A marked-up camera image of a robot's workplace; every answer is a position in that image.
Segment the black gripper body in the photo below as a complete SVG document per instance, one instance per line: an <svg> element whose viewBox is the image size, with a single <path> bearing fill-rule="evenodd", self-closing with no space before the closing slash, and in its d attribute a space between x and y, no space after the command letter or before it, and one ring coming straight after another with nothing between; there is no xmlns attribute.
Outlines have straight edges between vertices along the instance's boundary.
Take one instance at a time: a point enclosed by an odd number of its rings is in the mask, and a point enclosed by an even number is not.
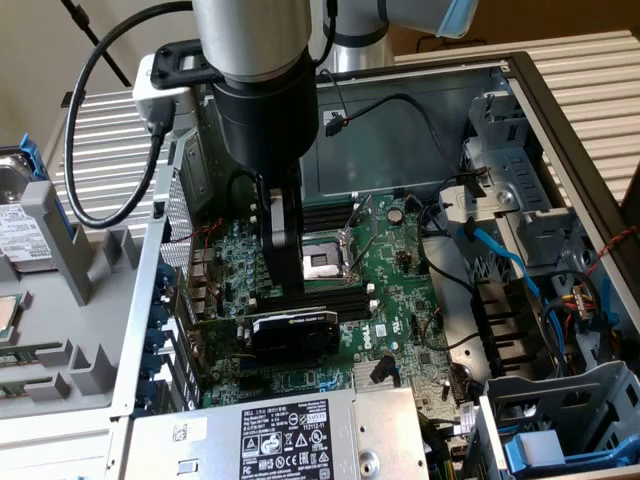
<svg viewBox="0 0 640 480"><path fill-rule="evenodd" d="M261 175L282 175L315 141L314 72L258 83L219 82L213 95L225 145L237 162Z"/></svg>

